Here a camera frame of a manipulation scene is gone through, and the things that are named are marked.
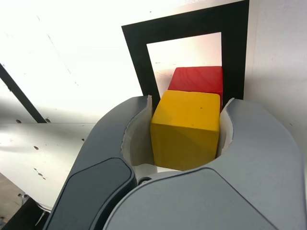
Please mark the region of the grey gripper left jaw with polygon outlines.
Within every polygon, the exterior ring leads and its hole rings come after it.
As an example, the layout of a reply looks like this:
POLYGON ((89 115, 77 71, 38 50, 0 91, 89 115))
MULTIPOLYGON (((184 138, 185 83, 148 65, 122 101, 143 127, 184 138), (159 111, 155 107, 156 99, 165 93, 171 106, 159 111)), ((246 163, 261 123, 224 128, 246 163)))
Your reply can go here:
POLYGON ((86 138, 46 222, 47 230, 101 230, 137 186, 134 166, 153 164, 151 96, 130 98, 104 115, 86 138))

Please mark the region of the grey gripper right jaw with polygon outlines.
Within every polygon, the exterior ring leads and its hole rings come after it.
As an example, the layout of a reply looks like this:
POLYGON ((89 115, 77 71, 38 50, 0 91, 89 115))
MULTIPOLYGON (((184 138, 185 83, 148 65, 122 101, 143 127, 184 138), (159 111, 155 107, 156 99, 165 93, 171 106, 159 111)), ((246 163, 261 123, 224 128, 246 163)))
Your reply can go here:
POLYGON ((114 208, 106 230, 301 230, 304 156, 261 105, 231 100, 222 155, 150 180, 114 208))

